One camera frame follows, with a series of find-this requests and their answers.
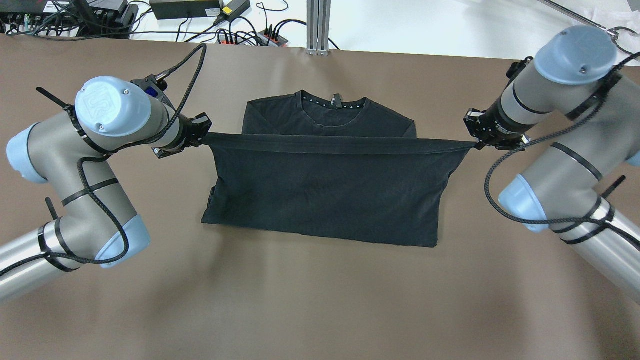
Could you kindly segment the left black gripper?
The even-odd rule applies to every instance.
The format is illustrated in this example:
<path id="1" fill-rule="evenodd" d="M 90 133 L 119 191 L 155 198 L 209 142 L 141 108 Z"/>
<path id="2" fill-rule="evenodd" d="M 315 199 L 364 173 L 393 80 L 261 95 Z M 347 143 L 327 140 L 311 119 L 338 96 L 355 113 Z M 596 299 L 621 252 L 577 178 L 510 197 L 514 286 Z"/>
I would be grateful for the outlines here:
<path id="1" fill-rule="evenodd" d="M 202 145 L 202 139 L 212 125 L 206 112 L 201 112 L 194 118 L 179 114 L 174 125 L 159 141 L 164 146 L 154 147 L 153 153 L 158 159 L 162 159 L 180 154 L 190 147 L 197 148 Z"/>

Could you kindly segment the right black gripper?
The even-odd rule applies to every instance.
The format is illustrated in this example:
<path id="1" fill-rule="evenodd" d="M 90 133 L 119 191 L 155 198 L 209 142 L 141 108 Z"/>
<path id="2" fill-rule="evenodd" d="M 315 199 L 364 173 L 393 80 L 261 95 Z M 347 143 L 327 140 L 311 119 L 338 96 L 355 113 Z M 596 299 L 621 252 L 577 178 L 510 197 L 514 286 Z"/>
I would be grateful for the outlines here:
<path id="1" fill-rule="evenodd" d="M 486 111 L 471 108 L 462 121 L 470 135 L 477 139 L 478 150 L 485 147 L 516 150 L 525 144 L 523 136 L 531 129 L 530 124 L 521 124 L 509 117 L 500 102 L 493 103 Z"/>

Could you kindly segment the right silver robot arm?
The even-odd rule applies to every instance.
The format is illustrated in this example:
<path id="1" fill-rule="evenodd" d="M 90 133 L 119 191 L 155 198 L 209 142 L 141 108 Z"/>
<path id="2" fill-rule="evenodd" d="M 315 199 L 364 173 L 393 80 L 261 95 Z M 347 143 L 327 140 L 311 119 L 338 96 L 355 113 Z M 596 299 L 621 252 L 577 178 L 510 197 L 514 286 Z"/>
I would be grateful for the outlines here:
<path id="1" fill-rule="evenodd" d="M 621 164 L 639 165 L 639 85 L 624 66 L 604 30 L 569 27 L 512 64 L 499 98 L 463 121 L 479 150 L 512 157 L 550 142 L 497 200 L 487 177 L 487 200 L 534 233 L 554 232 L 638 302 L 639 228 L 594 189 Z"/>

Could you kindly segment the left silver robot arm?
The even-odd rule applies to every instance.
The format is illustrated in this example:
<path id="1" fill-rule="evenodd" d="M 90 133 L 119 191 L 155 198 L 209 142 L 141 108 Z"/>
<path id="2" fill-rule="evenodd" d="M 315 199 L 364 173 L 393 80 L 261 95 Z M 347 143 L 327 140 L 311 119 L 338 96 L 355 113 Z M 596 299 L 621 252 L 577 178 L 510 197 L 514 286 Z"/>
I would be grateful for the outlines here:
<path id="1" fill-rule="evenodd" d="M 50 184 L 66 214 L 49 205 L 50 221 L 1 247 L 2 303 L 86 264 L 112 268 L 150 245 L 146 224 L 108 161 L 135 146 L 166 158 L 201 145 L 211 120 L 182 111 L 206 53 L 199 44 L 175 66 L 144 79 L 95 77 L 73 104 L 38 88 L 62 110 L 10 139 L 7 159 L 28 182 Z"/>

